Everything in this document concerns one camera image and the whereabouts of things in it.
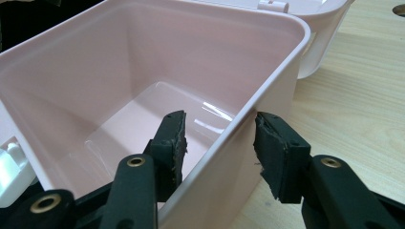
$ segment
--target metal grommet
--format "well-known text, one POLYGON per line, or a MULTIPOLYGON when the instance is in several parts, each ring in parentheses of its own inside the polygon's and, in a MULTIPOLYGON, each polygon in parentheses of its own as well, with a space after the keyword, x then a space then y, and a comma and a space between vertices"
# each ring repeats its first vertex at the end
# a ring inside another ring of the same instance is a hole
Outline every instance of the metal grommet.
POLYGON ((127 165, 130 167, 138 167, 145 163, 145 159, 143 157, 133 157, 127 161, 127 165))
POLYGON ((48 212, 53 209, 62 200, 59 194, 49 194, 42 198, 39 198, 35 203, 31 205, 31 212, 40 214, 48 212))
POLYGON ((321 162, 331 168, 339 168, 340 166, 342 166, 342 164, 340 164, 339 161, 332 159, 330 157, 324 157, 321 159, 321 162))

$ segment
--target container bottom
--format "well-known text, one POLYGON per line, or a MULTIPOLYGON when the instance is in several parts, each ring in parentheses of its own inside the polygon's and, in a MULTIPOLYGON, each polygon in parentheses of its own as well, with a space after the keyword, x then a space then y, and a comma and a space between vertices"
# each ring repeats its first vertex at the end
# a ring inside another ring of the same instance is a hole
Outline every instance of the container bottom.
POLYGON ((195 167, 207 149, 233 119, 224 111, 189 91, 165 82, 149 86, 111 116, 85 139, 99 178, 114 178, 117 163, 125 156, 141 154, 169 113, 184 110, 188 154, 184 157, 183 178, 195 167))

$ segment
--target white object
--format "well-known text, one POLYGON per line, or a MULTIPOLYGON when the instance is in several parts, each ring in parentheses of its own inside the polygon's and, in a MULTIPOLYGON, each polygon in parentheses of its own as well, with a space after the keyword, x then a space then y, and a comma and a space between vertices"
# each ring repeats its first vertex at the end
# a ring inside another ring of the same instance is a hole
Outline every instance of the white object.
POLYGON ((287 117, 309 36, 285 13, 109 0, 0 54, 0 99, 44 188, 76 198, 185 110, 185 180, 160 228, 225 228, 260 180, 256 112, 287 117))
POLYGON ((303 19, 312 32, 311 42, 302 60, 298 78, 315 73, 325 57, 330 42, 354 0, 203 0, 248 9, 286 12, 303 19))
POLYGON ((35 172, 16 143, 0 149, 0 208, 12 205, 35 179, 35 172))

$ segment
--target wooden surface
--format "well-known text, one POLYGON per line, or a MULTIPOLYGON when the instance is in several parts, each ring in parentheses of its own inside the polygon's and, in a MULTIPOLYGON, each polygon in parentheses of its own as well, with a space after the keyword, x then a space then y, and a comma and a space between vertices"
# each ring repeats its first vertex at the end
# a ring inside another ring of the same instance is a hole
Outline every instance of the wooden surface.
MULTIPOLYGON (((288 123, 312 147, 348 162, 366 185, 405 203, 403 0, 356 0, 321 68, 299 80, 288 123)), ((301 206, 261 182, 231 228, 305 228, 301 206)))

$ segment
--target plastic container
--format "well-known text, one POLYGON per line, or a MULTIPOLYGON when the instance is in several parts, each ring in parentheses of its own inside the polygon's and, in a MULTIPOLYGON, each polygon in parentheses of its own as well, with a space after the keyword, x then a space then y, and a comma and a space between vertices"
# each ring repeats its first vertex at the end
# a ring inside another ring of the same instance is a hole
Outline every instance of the plastic container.
POLYGON ((303 19, 312 32, 301 59, 298 78, 315 73, 325 57, 330 42, 354 0, 203 0, 248 9, 285 12, 303 19))
POLYGON ((79 198, 185 110, 160 228, 225 228, 260 180, 257 111, 286 118, 308 25, 284 13, 109 0, 0 55, 0 110, 45 189, 79 198))

